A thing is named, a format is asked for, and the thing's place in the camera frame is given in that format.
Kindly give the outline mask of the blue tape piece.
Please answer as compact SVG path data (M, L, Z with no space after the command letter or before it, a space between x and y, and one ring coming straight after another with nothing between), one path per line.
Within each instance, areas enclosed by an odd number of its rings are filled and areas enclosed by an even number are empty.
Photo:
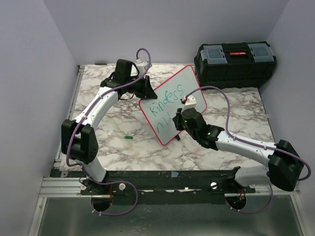
M175 171L172 171L171 172L171 177L174 178L174 177L178 177L179 173L178 172L175 172Z

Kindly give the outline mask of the aluminium frame extrusion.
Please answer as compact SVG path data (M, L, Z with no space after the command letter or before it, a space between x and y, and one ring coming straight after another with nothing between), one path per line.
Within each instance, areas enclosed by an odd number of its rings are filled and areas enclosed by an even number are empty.
M69 172L67 171L60 171L62 161L63 154L61 152L61 145L59 145L53 167L48 177L44 177L41 182L35 212L29 230L30 236L40 235L40 227L49 198L79 197L80 187L76 178L68 177Z

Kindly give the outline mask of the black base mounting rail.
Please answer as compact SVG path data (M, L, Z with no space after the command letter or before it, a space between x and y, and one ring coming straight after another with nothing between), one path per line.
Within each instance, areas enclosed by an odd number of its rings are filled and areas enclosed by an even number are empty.
M234 179L237 168L223 171L110 171L99 185L82 172L69 172L68 177L79 183L79 197L90 198L100 209L109 206L132 205L184 205L232 203L243 208L246 195L255 193L254 188L242 187Z

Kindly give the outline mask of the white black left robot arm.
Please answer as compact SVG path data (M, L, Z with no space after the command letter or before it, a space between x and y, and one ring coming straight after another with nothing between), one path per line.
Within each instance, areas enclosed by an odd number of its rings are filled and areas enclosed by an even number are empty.
M92 188L98 194L109 189L107 172L97 158L98 142L95 131L108 110L125 93L132 93L141 99L157 99L147 75L150 61L136 59L135 62L119 59L114 72L104 79L92 102L75 119L66 119L62 123L61 151L66 155L66 164L70 160L79 165L93 179Z

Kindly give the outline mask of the pink framed whiteboard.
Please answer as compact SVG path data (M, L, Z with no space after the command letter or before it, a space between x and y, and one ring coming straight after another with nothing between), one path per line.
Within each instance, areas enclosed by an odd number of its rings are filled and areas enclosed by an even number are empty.
M199 87L191 65L186 65L154 89L157 99L139 101L139 107L162 145L167 145L180 132L173 122L181 99Z

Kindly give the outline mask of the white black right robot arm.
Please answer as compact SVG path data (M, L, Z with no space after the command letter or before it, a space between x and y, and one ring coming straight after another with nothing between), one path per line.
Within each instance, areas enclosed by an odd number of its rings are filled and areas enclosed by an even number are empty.
M172 119L178 131L186 131L199 145L207 149L235 153L259 163L259 166L238 168L226 181L233 193L252 184L273 184L281 190L295 189L304 164L290 142L278 143L237 138L222 127L207 124L195 108L178 108Z

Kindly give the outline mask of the black plastic toolbox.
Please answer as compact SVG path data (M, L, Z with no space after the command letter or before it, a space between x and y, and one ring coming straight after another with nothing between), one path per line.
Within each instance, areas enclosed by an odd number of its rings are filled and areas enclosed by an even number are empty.
M227 88L258 88L276 69L277 58L266 41L202 44L194 57L200 85Z

